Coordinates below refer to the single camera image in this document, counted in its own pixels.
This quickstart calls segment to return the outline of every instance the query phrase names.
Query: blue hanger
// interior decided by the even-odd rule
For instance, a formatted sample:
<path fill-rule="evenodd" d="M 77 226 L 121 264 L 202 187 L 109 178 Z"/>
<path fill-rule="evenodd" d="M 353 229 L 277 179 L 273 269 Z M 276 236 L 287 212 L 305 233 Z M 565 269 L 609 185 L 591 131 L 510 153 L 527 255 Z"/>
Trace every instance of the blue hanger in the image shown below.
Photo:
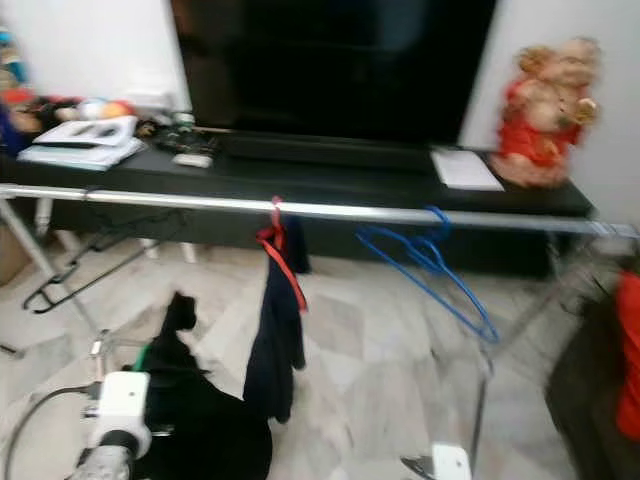
<path fill-rule="evenodd" d="M 489 314 L 484 308 L 482 303 L 474 295 L 471 289 L 458 277 L 445 263 L 440 250 L 437 247 L 438 242 L 445 240 L 451 232 L 451 222 L 449 218 L 436 207 L 426 207 L 427 210 L 433 212 L 442 221 L 441 226 L 434 231 L 427 232 L 424 236 L 406 237 L 399 233 L 394 232 L 388 228 L 382 227 L 361 227 L 356 233 L 356 237 L 363 245 L 369 248 L 372 252 L 383 258 L 387 263 L 395 267 L 405 277 L 415 283 L 427 294 L 431 295 L 440 305 L 453 314 L 458 320 L 460 320 L 469 330 L 480 337 L 482 340 L 496 344 L 500 341 L 498 332 L 489 319 Z M 407 255 L 416 262 L 420 267 L 424 268 L 428 272 L 449 277 L 453 283 L 465 294 L 465 296 L 473 303 L 474 307 L 480 314 L 482 325 L 476 325 L 467 315 L 462 313 L 458 308 L 454 307 L 451 303 L 440 296 L 435 290 L 430 288 L 424 281 L 416 277 L 403 265 L 394 260 L 386 252 L 378 248 L 373 243 L 373 237 L 381 236 L 391 238 L 402 243 Z"/>

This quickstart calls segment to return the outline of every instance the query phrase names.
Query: clothes hanger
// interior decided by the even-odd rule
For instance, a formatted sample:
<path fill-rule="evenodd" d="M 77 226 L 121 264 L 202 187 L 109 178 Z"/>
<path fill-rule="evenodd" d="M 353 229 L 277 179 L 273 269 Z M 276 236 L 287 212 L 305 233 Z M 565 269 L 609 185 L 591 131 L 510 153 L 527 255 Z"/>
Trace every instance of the clothes hanger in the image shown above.
<path fill-rule="evenodd" d="M 157 241 L 153 242 L 151 245 L 144 246 L 144 247 L 140 248 L 139 250 L 137 250 L 133 254 L 131 254 L 128 257 L 126 257 L 121 262 L 117 263 L 115 266 L 111 267 L 110 269 L 108 269 L 104 273 L 100 274 L 99 276 L 97 276 L 96 278 L 91 280 L 90 282 L 88 282 L 85 285 L 83 285 L 82 287 L 72 291 L 71 293 L 69 293 L 68 295 L 62 297 L 61 299 L 52 300 L 51 296 L 47 292 L 47 289 L 49 287 L 51 287 L 52 285 L 60 285 L 60 284 L 62 284 L 64 282 L 66 282 L 69 278 L 71 278 L 73 276 L 73 274 L 75 274 L 75 272 L 80 268 L 80 266 L 81 266 L 80 260 L 85 255 L 87 255 L 89 252 L 97 252 L 97 253 L 105 252 L 105 251 L 109 250 L 110 248 L 113 248 L 114 246 L 120 244 L 125 239 L 131 237 L 132 234 L 135 232 L 136 227 L 138 227 L 139 225 L 141 225 L 143 223 L 162 223 L 164 221 L 169 220 L 171 217 L 174 217 L 174 216 L 177 216 L 179 226 L 174 231 L 172 231 L 169 235 L 165 236 L 164 238 L 162 238 L 160 240 L 157 240 Z M 69 262 L 66 265 L 66 269 L 65 269 L 65 271 L 63 273 L 54 275 L 51 278 L 49 278 L 46 282 L 44 282 L 42 285 L 40 285 L 33 293 L 31 293 L 24 300 L 24 302 L 22 302 L 22 309 L 23 310 L 31 310 L 32 313 L 35 313 L 35 314 L 38 314 L 38 315 L 50 312 L 51 310 L 57 308 L 61 304 L 71 300 L 73 297 L 77 296 L 81 292 L 83 292 L 83 291 L 87 290 L 88 288 L 92 287 L 96 283 L 104 280 L 109 275 L 117 272 L 118 270 L 120 270 L 124 266 L 126 266 L 129 263 L 131 263 L 134 260 L 136 260 L 137 258 L 141 257 L 147 250 L 151 250 L 153 248 L 156 248 L 161 243 L 164 243 L 165 241 L 171 239 L 180 230 L 182 230 L 185 225 L 186 225 L 186 221 L 184 219 L 183 212 L 181 212 L 180 210 L 171 210 L 171 211 L 166 212 L 164 214 L 148 216 L 148 217 L 144 217 L 144 218 L 139 218 L 139 219 L 136 219 L 136 220 L 133 220 L 133 221 L 129 221 L 129 222 L 120 224 L 120 225 L 111 224 L 108 227 L 103 227 L 103 229 L 102 229 L 102 231 L 100 233 L 96 234 L 87 243 L 87 245 L 85 245 L 85 247 L 82 248 L 82 250 L 80 250 L 80 252 L 78 252 L 76 255 L 74 255 L 74 257 L 71 260 L 69 260 Z M 40 308 L 37 308 L 37 307 L 31 308 L 32 304 L 36 301 L 36 299 L 39 299 L 42 303 L 44 303 L 45 306 L 44 307 L 40 307 Z"/>
<path fill-rule="evenodd" d="M 411 280 L 425 293 L 433 297 L 440 305 L 448 310 L 454 317 L 456 317 L 467 329 L 471 330 L 475 335 L 484 340 L 487 343 L 497 344 L 500 341 L 500 336 L 489 318 L 487 310 L 482 303 L 478 300 L 471 289 L 458 277 L 446 264 L 440 250 L 438 249 L 438 243 L 446 240 L 451 232 L 451 222 L 448 217 L 436 207 L 426 207 L 427 210 L 433 212 L 440 220 L 441 226 L 434 231 L 429 231 L 423 236 L 407 237 L 399 233 L 394 232 L 388 228 L 366 226 L 358 229 L 356 237 L 360 242 L 365 245 L 369 250 L 377 254 L 391 266 L 396 268 L 405 277 Z M 429 287 L 422 279 L 411 273 L 405 266 L 400 264 L 397 260 L 392 258 L 388 253 L 376 246 L 374 243 L 374 237 L 385 237 L 391 240 L 395 240 L 402 244 L 405 248 L 405 252 L 419 267 L 425 269 L 429 273 L 437 276 L 444 276 L 449 278 L 458 289 L 471 301 L 474 309 L 478 312 L 481 319 L 481 324 L 478 325 L 465 313 L 452 305 L 448 300 L 439 295 L 434 289 Z"/>
<path fill-rule="evenodd" d="M 278 204 L 282 202 L 280 197 L 273 197 L 273 211 L 271 212 L 271 226 L 260 230 L 256 235 L 257 242 L 262 245 L 267 255 L 269 255 L 280 267 L 282 273 L 287 277 L 291 288 L 296 296 L 300 311 L 306 312 L 308 309 L 307 300 L 300 288 L 300 284 L 296 278 L 294 270 L 289 266 L 285 259 L 284 248 L 286 245 L 286 236 L 284 227 L 282 226 L 282 213 Z"/>

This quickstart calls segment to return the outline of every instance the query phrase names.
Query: metal rod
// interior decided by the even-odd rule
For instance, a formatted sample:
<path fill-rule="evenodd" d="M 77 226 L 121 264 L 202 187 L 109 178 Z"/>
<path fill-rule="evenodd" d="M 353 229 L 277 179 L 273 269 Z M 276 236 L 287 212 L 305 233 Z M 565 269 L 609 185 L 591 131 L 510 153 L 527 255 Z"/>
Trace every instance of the metal rod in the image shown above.
<path fill-rule="evenodd" d="M 475 474 L 476 463 L 478 460 L 478 449 L 480 447 L 480 437 L 482 436 L 482 426 L 484 423 L 484 411 L 487 404 L 487 394 L 489 393 L 489 382 L 493 378 L 493 360 L 486 354 L 481 352 L 483 361 L 482 372 L 480 373 L 480 381 L 478 382 L 478 397 L 476 398 L 476 411 L 473 419 L 473 434 L 471 437 L 471 445 L 469 447 L 469 467 L 471 474 Z"/>
<path fill-rule="evenodd" d="M 95 366 L 95 381 L 103 382 L 107 375 L 107 355 L 109 354 L 109 330 L 101 330 L 91 344 L 89 355 Z"/>
<path fill-rule="evenodd" d="M 149 342 L 144 340 L 134 340 L 132 338 L 118 338 L 114 337 L 111 339 L 111 344 L 115 347 L 144 347 Z"/>
<path fill-rule="evenodd" d="M 589 252 L 589 247 L 592 243 L 593 239 L 583 239 L 573 248 L 562 266 L 558 267 L 555 275 L 544 285 L 542 291 L 539 292 L 527 308 L 516 317 L 509 331 L 506 335 L 502 336 L 500 343 L 489 351 L 488 355 L 492 360 L 497 359 L 506 352 L 509 347 L 520 338 L 520 335 L 524 333 L 531 322 L 544 311 L 545 307 L 564 293 L 564 279 L 576 268 L 576 265 L 582 261 L 583 256 Z"/>
<path fill-rule="evenodd" d="M 195 195 L 169 195 L 159 193 L 120 192 L 94 190 L 86 192 L 79 188 L 38 187 L 28 185 L 0 184 L 0 197 L 49 198 L 53 200 L 92 201 L 171 207 L 196 210 L 223 210 L 237 212 L 271 212 L 275 208 L 270 201 L 242 200 L 234 198 L 202 197 Z M 283 202 L 278 204 L 283 213 L 303 217 L 332 220 L 380 222 L 407 225 L 433 225 L 440 220 L 431 212 L 421 209 L 359 207 L 350 205 L 325 205 L 314 203 Z M 475 213 L 446 211 L 451 223 L 456 226 L 500 230 L 524 230 L 538 232 L 573 233 L 598 237 L 625 237 L 640 239 L 640 231 L 632 225 L 609 224 L 575 218 L 550 217 L 544 215 L 514 215 L 497 213 Z"/>
<path fill-rule="evenodd" d="M 15 212 L 11 204 L 8 200 L 3 198 L 2 190 L 0 189 L 0 216 L 7 222 L 7 225 L 13 232 L 13 234 L 18 238 L 22 246 L 27 250 L 35 264 L 38 268 L 45 274 L 46 277 L 53 277 L 58 274 L 56 267 L 49 261 L 47 254 L 44 252 L 40 244 L 33 237 L 33 234 L 29 231 L 29 229 L 25 226 L 22 219 Z M 59 284 L 59 289 L 62 295 L 67 296 L 71 292 L 69 288 L 63 283 Z M 98 327 L 96 323 L 89 315 L 89 312 L 86 310 L 82 302 L 76 297 L 71 299 L 71 304 L 76 309 L 76 312 L 82 318 L 91 331 L 93 333 L 98 332 Z"/>
<path fill-rule="evenodd" d="M 562 269 L 562 255 L 558 246 L 558 235 L 554 232 L 547 232 L 547 258 L 552 274 L 557 277 Z"/>
<path fill-rule="evenodd" d="M 0 343 L 0 352 L 6 353 L 7 355 L 15 359 L 24 357 L 24 352 L 22 350 L 18 350 L 17 348 L 7 345 L 6 343 Z"/>
<path fill-rule="evenodd" d="M 51 198 L 40 198 L 36 204 L 36 216 L 33 223 L 36 226 L 38 237 L 44 237 L 49 231 L 51 223 L 51 212 L 53 211 L 53 200 Z"/>

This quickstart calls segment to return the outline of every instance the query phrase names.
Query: white wall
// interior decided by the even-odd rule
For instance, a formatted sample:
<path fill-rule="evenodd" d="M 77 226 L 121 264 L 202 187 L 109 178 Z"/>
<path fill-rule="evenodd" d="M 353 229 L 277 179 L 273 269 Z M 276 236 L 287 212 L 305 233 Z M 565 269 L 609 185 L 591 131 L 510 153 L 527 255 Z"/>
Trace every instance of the white wall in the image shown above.
<path fill-rule="evenodd" d="M 171 92 L 190 108 L 165 0 L 0 0 L 30 79 L 44 94 L 121 98 L 132 87 Z"/>
<path fill-rule="evenodd" d="M 39 91 L 119 97 L 132 85 L 160 86 L 179 108 L 189 107 L 165 0 L 0 2 Z M 602 119 L 572 157 L 574 180 L 607 220 L 640 223 L 639 0 L 502 0 L 461 143 L 494 144 L 502 91 L 520 48 L 574 35 L 597 38 L 604 51 L 594 92 Z"/>

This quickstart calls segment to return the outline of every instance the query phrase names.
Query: chrome pole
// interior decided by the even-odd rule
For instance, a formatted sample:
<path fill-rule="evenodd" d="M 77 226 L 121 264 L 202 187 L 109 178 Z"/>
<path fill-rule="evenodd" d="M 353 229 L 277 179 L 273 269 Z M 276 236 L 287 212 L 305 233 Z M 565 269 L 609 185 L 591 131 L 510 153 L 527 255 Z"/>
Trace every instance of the chrome pole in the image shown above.
<path fill-rule="evenodd" d="M 484 422 L 484 412 L 489 394 L 489 382 L 493 379 L 493 360 L 487 356 L 486 352 L 481 352 L 484 365 L 481 367 L 480 380 L 478 381 L 478 395 L 476 397 L 476 408 L 473 417 L 473 433 L 471 435 L 471 445 L 469 446 L 469 467 L 471 474 L 476 473 L 478 460 L 478 450 L 480 448 L 480 437 Z"/>
<path fill-rule="evenodd" d="M 264 200 L 204 197 L 196 195 L 170 195 L 160 193 L 94 190 L 79 188 L 38 187 L 0 184 L 0 197 L 48 198 L 52 200 L 92 201 L 150 207 L 170 207 L 196 210 L 222 210 L 237 212 L 272 212 L 273 203 Z M 332 220 L 378 222 L 406 225 L 434 225 L 440 219 L 421 209 L 360 207 L 351 205 L 326 205 L 316 203 L 283 202 L 278 204 L 283 213 L 303 217 Z M 583 234 L 597 237 L 624 237 L 640 239 L 640 231 L 632 225 L 610 224 L 575 218 L 543 215 L 515 215 L 483 212 L 444 212 L 451 223 L 460 227 L 498 230 L 521 230 Z"/>

